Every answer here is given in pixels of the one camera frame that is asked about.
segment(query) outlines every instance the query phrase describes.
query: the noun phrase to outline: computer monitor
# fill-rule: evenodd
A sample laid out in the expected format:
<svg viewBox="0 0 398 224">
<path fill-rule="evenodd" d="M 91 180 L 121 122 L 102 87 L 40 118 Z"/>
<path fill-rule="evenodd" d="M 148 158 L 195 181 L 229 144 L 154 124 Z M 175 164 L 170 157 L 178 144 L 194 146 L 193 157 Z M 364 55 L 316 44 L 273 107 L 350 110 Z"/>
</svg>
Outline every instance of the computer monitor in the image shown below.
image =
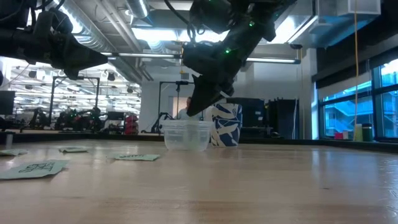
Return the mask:
<svg viewBox="0 0 398 224">
<path fill-rule="evenodd" d="M 227 98 L 227 103 L 242 105 L 243 127 L 260 127 L 264 117 L 264 100 L 255 98 Z"/>
<path fill-rule="evenodd" d="M 0 91 L 0 115 L 12 115 L 15 91 Z"/>
</svg>

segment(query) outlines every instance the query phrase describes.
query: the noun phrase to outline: blue and white patterned cup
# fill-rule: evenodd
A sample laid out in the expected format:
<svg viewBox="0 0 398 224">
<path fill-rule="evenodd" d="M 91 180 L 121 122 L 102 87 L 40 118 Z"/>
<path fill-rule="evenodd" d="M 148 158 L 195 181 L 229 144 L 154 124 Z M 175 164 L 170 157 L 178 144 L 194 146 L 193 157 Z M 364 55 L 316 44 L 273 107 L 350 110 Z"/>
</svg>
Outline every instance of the blue and white patterned cup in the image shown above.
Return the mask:
<svg viewBox="0 0 398 224">
<path fill-rule="evenodd" d="M 237 147 L 243 122 L 242 106 L 220 103 L 212 107 L 215 126 L 211 131 L 211 144 L 215 147 Z"/>
</svg>

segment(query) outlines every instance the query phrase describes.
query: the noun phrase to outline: wooden table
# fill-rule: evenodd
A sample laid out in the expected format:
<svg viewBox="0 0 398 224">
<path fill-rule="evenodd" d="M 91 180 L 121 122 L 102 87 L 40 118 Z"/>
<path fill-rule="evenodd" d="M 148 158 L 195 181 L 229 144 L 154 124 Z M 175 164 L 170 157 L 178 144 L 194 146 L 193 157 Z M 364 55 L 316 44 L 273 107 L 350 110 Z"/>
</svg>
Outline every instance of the wooden table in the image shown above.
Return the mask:
<svg viewBox="0 0 398 224">
<path fill-rule="evenodd" d="M 60 146 L 91 154 L 62 154 Z M 398 157 L 315 146 L 166 151 L 161 142 L 16 144 L 22 162 L 68 159 L 52 178 L 0 182 L 0 223 L 398 223 Z M 110 152 L 161 154 L 114 161 Z"/>
</svg>

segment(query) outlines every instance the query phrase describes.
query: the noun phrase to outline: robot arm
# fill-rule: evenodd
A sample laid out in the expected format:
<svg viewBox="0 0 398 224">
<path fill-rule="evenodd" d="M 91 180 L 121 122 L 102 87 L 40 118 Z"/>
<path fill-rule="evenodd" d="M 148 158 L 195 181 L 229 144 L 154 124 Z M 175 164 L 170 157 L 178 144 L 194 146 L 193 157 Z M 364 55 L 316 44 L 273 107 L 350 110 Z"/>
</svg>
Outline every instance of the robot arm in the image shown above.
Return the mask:
<svg viewBox="0 0 398 224">
<path fill-rule="evenodd" d="M 74 38 L 72 23 L 59 11 L 63 2 L 45 11 L 45 5 L 36 7 L 37 0 L 0 0 L 0 56 L 26 60 L 30 64 L 49 63 L 63 70 L 71 80 L 77 79 L 80 70 L 107 63 L 106 56 Z M 43 12 L 35 20 L 37 9 Z M 27 26 L 29 11 L 31 26 Z"/>
<path fill-rule="evenodd" d="M 195 89 L 187 111 L 189 116 L 233 95 L 233 80 L 239 69 L 262 38 L 268 41 L 275 38 L 274 21 L 295 2 L 194 0 L 187 24 L 191 42 L 183 45 L 182 59 L 185 66 L 201 75 L 193 76 Z M 218 34 L 227 30 L 229 33 L 222 42 L 195 42 L 196 34 L 205 27 Z"/>
</svg>

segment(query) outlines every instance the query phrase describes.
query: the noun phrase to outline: person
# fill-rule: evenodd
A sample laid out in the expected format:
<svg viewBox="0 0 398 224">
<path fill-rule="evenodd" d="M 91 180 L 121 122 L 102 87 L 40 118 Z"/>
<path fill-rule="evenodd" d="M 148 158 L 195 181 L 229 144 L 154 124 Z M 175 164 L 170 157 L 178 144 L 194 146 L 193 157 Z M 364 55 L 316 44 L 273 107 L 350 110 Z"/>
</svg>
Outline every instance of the person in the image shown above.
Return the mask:
<svg viewBox="0 0 398 224">
<path fill-rule="evenodd" d="M 196 115 L 194 115 L 194 116 L 192 116 L 192 117 L 189 117 L 188 115 L 187 115 L 187 111 L 188 111 L 188 108 L 189 108 L 189 106 L 191 105 L 191 97 L 188 97 L 187 98 L 187 107 L 186 108 L 184 108 L 184 109 L 181 109 L 179 112 L 178 112 L 178 115 L 176 115 L 176 117 L 175 117 L 175 119 L 181 119 L 181 120 L 193 120 L 193 121 L 200 121 L 201 119 L 202 119 L 202 113 L 198 113 L 198 114 L 196 114 Z"/>
</svg>

